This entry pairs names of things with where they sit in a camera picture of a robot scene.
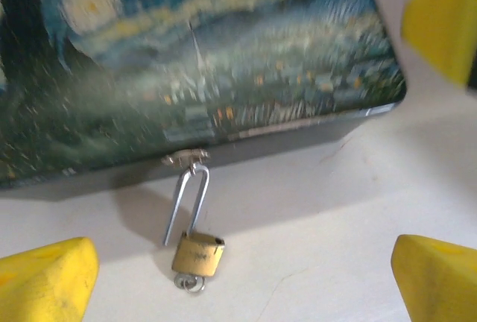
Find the padlock body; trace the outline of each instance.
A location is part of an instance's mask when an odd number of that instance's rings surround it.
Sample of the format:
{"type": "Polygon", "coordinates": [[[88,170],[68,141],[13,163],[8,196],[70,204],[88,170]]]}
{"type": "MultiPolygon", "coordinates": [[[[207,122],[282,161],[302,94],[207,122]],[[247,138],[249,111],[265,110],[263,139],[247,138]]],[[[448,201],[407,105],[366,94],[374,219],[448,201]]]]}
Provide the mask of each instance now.
{"type": "Polygon", "coordinates": [[[212,277],[217,270],[224,247],[224,240],[215,236],[183,233],[172,262],[172,270],[180,274],[212,277]]]}

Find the village painting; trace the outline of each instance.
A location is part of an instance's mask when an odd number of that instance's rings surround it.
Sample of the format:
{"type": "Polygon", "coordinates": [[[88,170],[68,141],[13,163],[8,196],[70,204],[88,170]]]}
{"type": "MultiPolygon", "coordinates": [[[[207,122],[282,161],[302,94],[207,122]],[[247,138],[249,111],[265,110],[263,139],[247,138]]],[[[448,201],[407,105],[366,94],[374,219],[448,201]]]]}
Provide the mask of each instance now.
{"type": "Polygon", "coordinates": [[[374,0],[0,0],[0,186],[395,104],[374,0]]]}

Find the white surface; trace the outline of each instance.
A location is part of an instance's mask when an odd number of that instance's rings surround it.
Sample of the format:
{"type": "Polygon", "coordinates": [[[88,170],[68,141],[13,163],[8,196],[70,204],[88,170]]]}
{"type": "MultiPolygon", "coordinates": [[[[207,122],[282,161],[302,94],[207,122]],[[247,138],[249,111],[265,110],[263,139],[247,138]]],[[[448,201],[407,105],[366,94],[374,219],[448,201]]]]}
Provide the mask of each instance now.
{"type": "MultiPolygon", "coordinates": [[[[405,0],[378,1],[408,76],[404,103],[343,142],[212,170],[199,228],[227,249],[200,297],[174,287],[174,244],[160,247],[175,179],[1,200],[0,256],[91,237],[101,271],[86,322],[409,321],[390,267],[397,236],[477,247],[477,100],[398,40],[405,0]]],[[[181,210],[173,239],[187,220],[181,210]]]]}

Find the brass padlock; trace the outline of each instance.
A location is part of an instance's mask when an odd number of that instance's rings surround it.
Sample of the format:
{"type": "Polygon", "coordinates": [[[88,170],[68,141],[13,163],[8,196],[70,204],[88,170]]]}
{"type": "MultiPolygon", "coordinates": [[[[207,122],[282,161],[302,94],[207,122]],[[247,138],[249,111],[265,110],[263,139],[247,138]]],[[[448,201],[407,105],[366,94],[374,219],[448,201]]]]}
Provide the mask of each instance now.
{"type": "MultiPolygon", "coordinates": [[[[183,156],[183,151],[177,155],[182,160],[183,156]]],[[[180,175],[177,181],[174,193],[174,208],[163,241],[163,244],[167,246],[187,182],[197,173],[202,173],[202,181],[192,210],[189,228],[180,237],[172,262],[172,270],[177,272],[174,283],[187,292],[203,291],[206,277],[214,276],[225,248],[223,239],[194,231],[210,179],[209,169],[197,160],[194,157],[190,159],[190,166],[180,175]]]]}

